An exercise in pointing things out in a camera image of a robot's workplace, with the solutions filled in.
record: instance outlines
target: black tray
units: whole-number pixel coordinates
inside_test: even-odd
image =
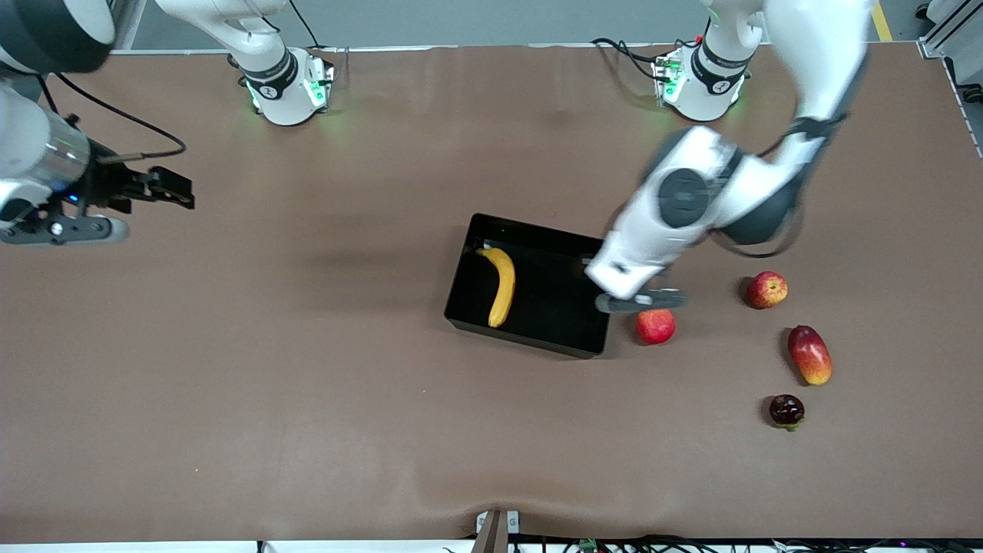
[[[443,316],[454,327],[584,359],[605,349],[608,314],[594,306],[602,293],[584,274],[602,241],[491,215],[474,214]],[[515,295],[505,323],[489,327],[498,272],[477,255],[501,248],[515,266]]]

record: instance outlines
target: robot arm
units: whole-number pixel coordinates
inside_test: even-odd
[[[745,153],[706,127],[673,135],[588,266],[588,276],[610,296],[628,300],[710,230],[742,245],[773,238],[794,213],[803,184],[856,93],[872,5],[873,0],[764,2],[776,54],[799,96],[775,162]]]
[[[764,35],[764,0],[700,0],[710,12],[702,41],[663,56],[656,74],[661,105],[694,121],[721,117],[744,84],[744,70]]]
[[[229,50],[254,106],[271,123],[297,125],[327,109],[333,68],[301,48],[286,47],[264,19],[287,0],[157,0],[157,5]]]
[[[88,73],[115,40],[105,2],[0,3],[0,70],[23,75]],[[129,235],[118,218],[90,206],[130,212],[131,200],[194,206],[191,181],[162,167],[139,173],[76,127],[17,94],[0,77],[0,240],[23,245],[115,242]],[[75,216],[64,205],[77,207]]]

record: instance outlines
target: gray floor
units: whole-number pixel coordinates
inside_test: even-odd
[[[917,40],[932,28],[932,24],[914,17],[919,4],[928,0],[881,0],[884,19],[888,20],[894,40]]]
[[[707,11],[695,0],[296,0],[323,44],[377,47],[589,42],[611,36],[628,42],[692,38]],[[297,16],[269,18],[290,45],[311,39]],[[146,2],[134,49],[214,48],[203,32]]]

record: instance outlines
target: brown table surface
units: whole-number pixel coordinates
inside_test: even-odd
[[[983,534],[983,164],[942,65],[871,49],[795,247],[687,253],[672,342],[618,317],[588,361],[442,309],[471,214],[601,236],[688,124],[610,49],[355,53],[297,128],[220,55],[78,76],[187,140],[162,164],[198,208],[137,205],[118,246],[0,249],[0,537],[456,537],[495,507],[554,535]],[[757,151],[794,93],[769,48],[752,69],[712,126]],[[53,89],[108,146],[167,147]],[[736,295],[761,270],[790,283],[777,309]],[[832,351],[823,388],[782,357],[797,324]],[[796,433],[763,420],[780,393]]]

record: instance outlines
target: banana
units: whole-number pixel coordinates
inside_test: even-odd
[[[498,293],[489,311],[489,326],[497,329],[508,317],[508,309],[512,307],[512,295],[515,293],[515,266],[512,258],[498,248],[484,248],[476,252],[491,261],[498,270]]]

